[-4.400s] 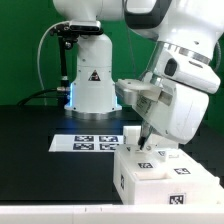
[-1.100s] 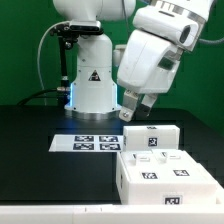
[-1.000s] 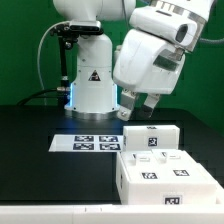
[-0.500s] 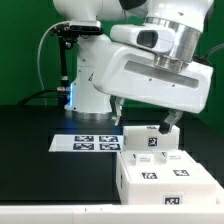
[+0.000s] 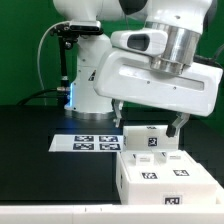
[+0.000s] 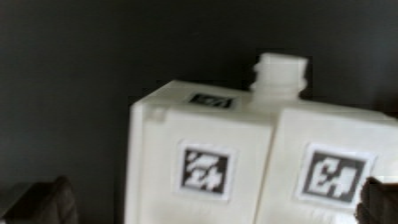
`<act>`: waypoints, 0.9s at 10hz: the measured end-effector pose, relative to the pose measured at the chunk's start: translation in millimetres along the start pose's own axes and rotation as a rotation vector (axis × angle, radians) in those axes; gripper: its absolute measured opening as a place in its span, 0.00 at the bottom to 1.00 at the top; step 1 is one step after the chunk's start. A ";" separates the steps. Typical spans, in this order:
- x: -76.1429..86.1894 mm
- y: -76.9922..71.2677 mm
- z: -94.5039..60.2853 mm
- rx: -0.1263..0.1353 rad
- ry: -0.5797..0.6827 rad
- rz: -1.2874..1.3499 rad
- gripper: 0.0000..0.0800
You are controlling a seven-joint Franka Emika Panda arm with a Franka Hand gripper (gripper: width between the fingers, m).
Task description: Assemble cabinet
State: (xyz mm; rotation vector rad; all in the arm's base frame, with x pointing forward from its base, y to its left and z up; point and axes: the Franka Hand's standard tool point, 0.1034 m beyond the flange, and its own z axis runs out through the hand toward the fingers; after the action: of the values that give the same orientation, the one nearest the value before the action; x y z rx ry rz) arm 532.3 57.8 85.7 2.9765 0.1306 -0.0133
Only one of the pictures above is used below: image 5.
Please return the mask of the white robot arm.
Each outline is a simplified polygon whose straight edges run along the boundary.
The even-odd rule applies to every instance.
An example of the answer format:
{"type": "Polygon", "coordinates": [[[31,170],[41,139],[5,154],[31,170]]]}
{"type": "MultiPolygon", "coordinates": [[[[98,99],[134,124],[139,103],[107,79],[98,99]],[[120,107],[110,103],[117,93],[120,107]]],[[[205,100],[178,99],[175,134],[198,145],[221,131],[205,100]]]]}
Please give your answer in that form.
{"type": "Polygon", "coordinates": [[[70,109],[114,112],[123,101],[176,111],[167,135],[189,116],[210,115],[223,70],[195,50],[213,0],[53,0],[76,36],[79,73],[70,109]]]}

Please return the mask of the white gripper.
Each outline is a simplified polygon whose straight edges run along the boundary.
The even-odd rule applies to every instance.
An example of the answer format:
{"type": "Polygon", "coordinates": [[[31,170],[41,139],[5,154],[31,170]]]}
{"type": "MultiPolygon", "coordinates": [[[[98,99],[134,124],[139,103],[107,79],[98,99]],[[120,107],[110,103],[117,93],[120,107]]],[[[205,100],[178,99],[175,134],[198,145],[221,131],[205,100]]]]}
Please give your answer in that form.
{"type": "Polygon", "coordinates": [[[178,135],[190,114],[212,113],[223,73],[220,68],[193,63],[180,75],[174,75],[152,70],[150,62],[148,56],[115,48],[103,55],[94,90],[100,96],[113,98],[116,127],[122,119],[123,101],[177,111],[176,119],[167,127],[168,137],[178,135]]]}

